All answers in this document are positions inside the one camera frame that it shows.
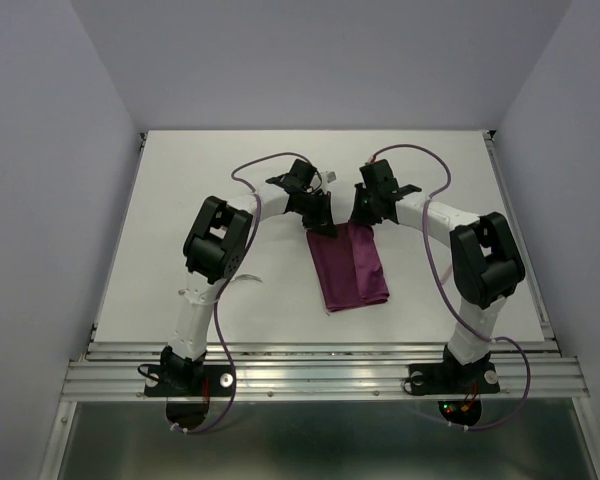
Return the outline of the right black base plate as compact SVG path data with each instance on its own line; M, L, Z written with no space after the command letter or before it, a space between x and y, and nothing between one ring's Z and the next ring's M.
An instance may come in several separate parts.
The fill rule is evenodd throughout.
M451 397L467 393L497 394L500 384L494 365L470 368L445 366L443 363L408 365L408 375L402 382L403 390L413 396L439 395Z

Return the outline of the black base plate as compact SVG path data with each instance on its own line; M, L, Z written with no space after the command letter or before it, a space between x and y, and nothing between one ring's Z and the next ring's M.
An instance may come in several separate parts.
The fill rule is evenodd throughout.
M443 363L408 365L408 375L402 382L403 390L413 396L439 395L451 397L467 393L497 394L500 384L494 365L470 368L445 366Z
M137 372L145 381L144 395L149 398L228 398L236 386L235 374L228 364L204 364L192 373L157 364L141 364Z

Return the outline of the aluminium rail frame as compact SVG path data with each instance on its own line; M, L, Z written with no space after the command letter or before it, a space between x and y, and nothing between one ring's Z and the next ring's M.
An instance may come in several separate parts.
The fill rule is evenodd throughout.
M578 360L556 340L539 288L543 338L523 354L498 346L501 390L483 402L488 429L463 433L434 399L403 388L438 342L230 343L234 400L224 420L173 433L165 401L134 367L156 343L92 342L69 365L41 475L45 479L600 479L600 429Z

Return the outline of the pink handled knife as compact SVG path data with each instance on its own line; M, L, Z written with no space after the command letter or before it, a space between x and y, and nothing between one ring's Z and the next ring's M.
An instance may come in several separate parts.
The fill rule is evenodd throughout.
M440 282L442 285L445 285L451 278L453 277L453 266L449 265L442 276L440 277Z

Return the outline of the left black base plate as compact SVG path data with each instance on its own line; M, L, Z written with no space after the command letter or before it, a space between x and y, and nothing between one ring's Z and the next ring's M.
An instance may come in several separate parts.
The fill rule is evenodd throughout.
M235 374L228 364L204 364L192 373L157 364L141 364L137 372L145 381L144 395L149 398L228 398L236 386Z

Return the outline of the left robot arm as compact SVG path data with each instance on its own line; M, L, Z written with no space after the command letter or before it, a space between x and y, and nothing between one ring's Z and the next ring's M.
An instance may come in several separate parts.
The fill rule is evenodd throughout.
M247 186L245 195L224 200L207 197L184 241L186 285L174 333L160 354L157 378L179 393L190 394L200 386L207 352L207 335L219 296L233 279L255 240L260 223L294 213L306 231L334 237L329 186L333 171L320 172L303 156L286 173L255 187L238 176L231 178Z

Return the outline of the purple cloth napkin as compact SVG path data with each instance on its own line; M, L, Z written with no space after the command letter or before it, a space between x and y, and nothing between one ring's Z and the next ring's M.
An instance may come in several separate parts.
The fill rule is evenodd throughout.
M386 303L390 293L370 226L343 223L336 237L306 234L329 313Z

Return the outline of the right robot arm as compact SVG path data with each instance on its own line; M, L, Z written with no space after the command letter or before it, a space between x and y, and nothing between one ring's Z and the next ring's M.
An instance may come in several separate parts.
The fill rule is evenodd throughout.
M414 396L500 390L490 361L496 320L526 275L506 217L465 212L433 200L420 188L399 185L385 160L361 167L355 186L353 222L373 226L385 220L419 230L424 241L448 247L451 273L460 295L452 309L454 333L439 363L411 364L405 382Z

